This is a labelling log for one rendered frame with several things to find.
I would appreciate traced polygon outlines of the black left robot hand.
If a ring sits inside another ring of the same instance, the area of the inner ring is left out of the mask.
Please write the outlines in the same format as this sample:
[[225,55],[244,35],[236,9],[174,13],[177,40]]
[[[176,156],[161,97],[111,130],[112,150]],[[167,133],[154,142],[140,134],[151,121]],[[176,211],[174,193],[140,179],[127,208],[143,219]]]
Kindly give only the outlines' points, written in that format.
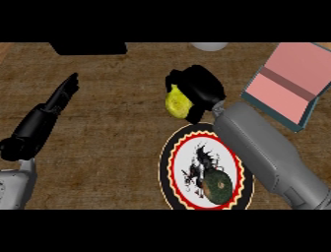
[[74,73],[56,88],[45,103],[40,103],[23,118],[11,137],[0,142],[1,159],[29,160],[40,152],[57,116],[78,91],[78,74]]

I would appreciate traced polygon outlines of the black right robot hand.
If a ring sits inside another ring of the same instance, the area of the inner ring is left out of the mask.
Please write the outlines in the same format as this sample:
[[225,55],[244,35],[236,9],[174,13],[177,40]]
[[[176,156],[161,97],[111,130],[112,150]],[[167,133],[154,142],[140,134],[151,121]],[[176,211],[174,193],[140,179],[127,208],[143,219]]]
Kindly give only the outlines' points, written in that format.
[[176,86],[180,93],[192,103],[186,109],[186,120],[196,124],[205,111],[211,111],[214,105],[225,98],[223,86],[207,68],[201,65],[192,65],[186,70],[173,70],[165,77],[165,90],[171,92],[171,86]]

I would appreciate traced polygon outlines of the yellow pear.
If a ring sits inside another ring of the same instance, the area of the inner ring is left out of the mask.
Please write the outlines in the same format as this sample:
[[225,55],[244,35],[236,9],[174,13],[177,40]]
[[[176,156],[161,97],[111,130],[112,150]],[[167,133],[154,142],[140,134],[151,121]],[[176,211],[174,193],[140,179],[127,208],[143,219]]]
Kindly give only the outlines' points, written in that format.
[[194,103],[183,95],[179,87],[176,85],[171,86],[171,91],[165,95],[165,109],[170,114],[179,118],[185,119],[189,114],[189,110],[194,106]]

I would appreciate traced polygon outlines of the pink-lined cardboard box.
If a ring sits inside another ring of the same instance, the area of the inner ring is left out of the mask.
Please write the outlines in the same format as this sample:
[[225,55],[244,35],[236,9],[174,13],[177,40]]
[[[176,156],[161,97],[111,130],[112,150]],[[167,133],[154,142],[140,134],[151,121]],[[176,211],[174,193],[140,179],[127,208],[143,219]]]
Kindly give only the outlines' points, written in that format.
[[299,132],[330,87],[331,50],[313,42],[281,42],[241,97]]

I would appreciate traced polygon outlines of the patterned round plate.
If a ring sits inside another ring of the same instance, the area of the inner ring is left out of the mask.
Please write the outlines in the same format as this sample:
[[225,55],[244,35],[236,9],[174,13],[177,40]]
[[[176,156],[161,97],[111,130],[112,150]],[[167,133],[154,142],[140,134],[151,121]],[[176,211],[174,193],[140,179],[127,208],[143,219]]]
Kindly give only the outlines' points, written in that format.
[[[216,188],[226,201],[207,198],[204,173],[211,168],[223,183]],[[254,194],[254,176],[231,148],[219,140],[211,125],[182,127],[170,137],[159,156],[158,181],[173,210],[245,210]]]

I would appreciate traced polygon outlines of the pale round object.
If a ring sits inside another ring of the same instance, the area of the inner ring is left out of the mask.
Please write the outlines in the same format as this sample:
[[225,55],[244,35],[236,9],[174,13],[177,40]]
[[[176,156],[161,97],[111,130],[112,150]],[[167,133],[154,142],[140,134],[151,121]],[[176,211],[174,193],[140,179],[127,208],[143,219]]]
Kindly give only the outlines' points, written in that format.
[[226,46],[226,42],[194,42],[192,46],[201,51],[217,51]]

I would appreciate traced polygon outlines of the black rectangular appliance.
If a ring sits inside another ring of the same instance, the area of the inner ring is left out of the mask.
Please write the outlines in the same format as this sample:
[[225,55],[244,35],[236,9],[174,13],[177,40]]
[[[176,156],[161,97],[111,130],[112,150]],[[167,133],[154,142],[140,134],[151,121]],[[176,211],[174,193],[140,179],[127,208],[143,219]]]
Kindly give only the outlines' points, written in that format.
[[117,55],[127,52],[122,42],[53,42],[50,46],[59,55]]

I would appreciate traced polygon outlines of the round green-brown fruit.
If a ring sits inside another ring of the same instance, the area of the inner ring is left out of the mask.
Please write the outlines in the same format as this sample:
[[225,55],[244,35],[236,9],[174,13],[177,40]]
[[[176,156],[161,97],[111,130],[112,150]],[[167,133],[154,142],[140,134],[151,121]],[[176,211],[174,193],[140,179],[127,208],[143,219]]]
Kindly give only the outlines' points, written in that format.
[[232,196],[232,182],[228,174],[216,169],[207,170],[202,181],[202,188],[207,199],[223,205]]

